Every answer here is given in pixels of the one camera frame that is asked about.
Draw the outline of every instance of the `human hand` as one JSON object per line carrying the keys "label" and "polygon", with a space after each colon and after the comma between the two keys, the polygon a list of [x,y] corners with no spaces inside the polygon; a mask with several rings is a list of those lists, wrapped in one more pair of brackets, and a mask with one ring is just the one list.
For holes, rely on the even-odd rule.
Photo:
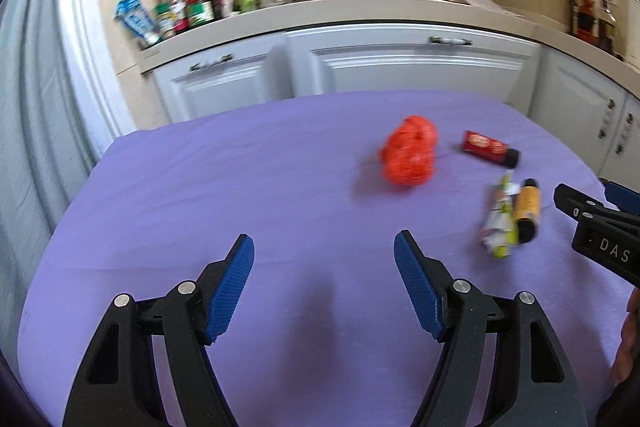
{"label": "human hand", "polygon": [[631,375],[631,370],[634,366],[632,350],[636,345],[636,339],[638,337],[639,307],[640,289],[635,288],[629,297],[628,304],[626,305],[628,315],[622,325],[622,331],[620,331],[620,338],[622,339],[622,342],[620,343],[620,347],[616,353],[616,360],[614,360],[613,367],[611,367],[611,373],[609,374],[609,378],[613,385],[618,385],[624,382],[629,378],[629,375]]}

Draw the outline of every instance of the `blue gripper pad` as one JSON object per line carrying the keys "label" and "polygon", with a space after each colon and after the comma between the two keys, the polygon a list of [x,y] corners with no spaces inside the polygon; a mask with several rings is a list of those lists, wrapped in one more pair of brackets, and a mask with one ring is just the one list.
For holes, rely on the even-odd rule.
{"label": "blue gripper pad", "polygon": [[630,188],[609,182],[604,189],[604,196],[609,203],[615,204],[621,210],[640,216],[640,194]]}
{"label": "blue gripper pad", "polygon": [[251,237],[244,236],[242,243],[231,254],[233,257],[226,259],[228,266],[225,274],[209,300],[209,315],[204,334],[212,343],[229,327],[244,284],[254,265],[254,242]]}
{"label": "blue gripper pad", "polygon": [[[403,230],[394,241],[394,258],[422,328],[439,341],[445,331],[445,291],[453,279],[444,265],[425,257],[411,234]],[[436,273],[427,274],[433,268]]]}

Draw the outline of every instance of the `green cap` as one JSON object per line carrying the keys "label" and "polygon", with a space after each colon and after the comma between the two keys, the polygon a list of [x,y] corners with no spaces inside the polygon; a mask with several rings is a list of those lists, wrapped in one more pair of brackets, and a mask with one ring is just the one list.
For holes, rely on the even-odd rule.
{"label": "green cap", "polygon": [[169,11],[169,5],[165,2],[161,2],[158,6],[156,6],[156,13],[160,15],[161,13],[167,13]]}

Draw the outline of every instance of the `yellow bottle with black cap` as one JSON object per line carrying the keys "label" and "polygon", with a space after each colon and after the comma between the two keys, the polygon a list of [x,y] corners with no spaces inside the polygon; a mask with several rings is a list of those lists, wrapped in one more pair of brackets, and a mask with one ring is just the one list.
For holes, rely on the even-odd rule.
{"label": "yellow bottle with black cap", "polygon": [[518,195],[513,220],[518,230],[518,242],[521,245],[532,241],[538,233],[540,223],[541,193],[538,182],[525,180]]}

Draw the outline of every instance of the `cabinet handle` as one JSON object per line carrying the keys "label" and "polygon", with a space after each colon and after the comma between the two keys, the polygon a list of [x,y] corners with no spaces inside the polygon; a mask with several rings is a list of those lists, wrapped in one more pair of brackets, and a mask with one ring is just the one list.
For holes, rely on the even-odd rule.
{"label": "cabinet handle", "polygon": [[205,68],[210,68],[212,66],[219,66],[220,64],[225,64],[225,62],[230,62],[233,59],[234,59],[234,56],[232,54],[228,54],[228,55],[223,55],[218,60],[214,60],[213,62],[202,62],[202,63],[197,62],[191,68],[189,68],[189,71],[200,71]]}
{"label": "cabinet handle", "polygon": [[629,113],[625,120],[625,127],[620,132],[620,141],[618,142],[618,145],[616,147],[616,154],[618,156],[622,156],[625,153],[626,142],[628,142],[629,140],[629,135],[631,134],[631,129],[635,121],[636,118],[631,113]]}
{"label": "cabinet handle", "polygon": [[472,46],[468,39],[450,39],[448,37],[429,37],[429,44],[444,44],[446,46]]}
{"label": "cabinet handle", "polygon": [[607,131],[609,131],[609,126],[611,125],[611,120],[613,117],[613,110],[616,108],[616,101],[612,98],[607,102],[607,110],[604,113],[604,117],[602,118],[602,126],[600,131],[598,131],[598,139],[602,140],[607,137]]}

